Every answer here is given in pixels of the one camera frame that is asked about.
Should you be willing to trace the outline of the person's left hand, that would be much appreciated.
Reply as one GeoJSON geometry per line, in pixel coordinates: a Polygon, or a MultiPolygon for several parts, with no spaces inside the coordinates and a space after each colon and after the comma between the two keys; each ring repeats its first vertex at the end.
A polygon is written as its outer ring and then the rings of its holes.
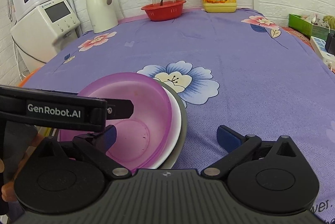
{"type": "Polygon", "coordinates": [[[5,202],[15,202],[17,197],[15,195],[14,182],[18,177],[18,174],[21,172],[22,168],[25,166],[26,162],[35,151],[37,146],[42,142],[44,136],[37,134],[32,140],[30,146],[26,149],[22,158],[19,162],[4,162],[1,159],[1,174],[4,175],[4,185],[1,187],[1,197],[5,202]]]}

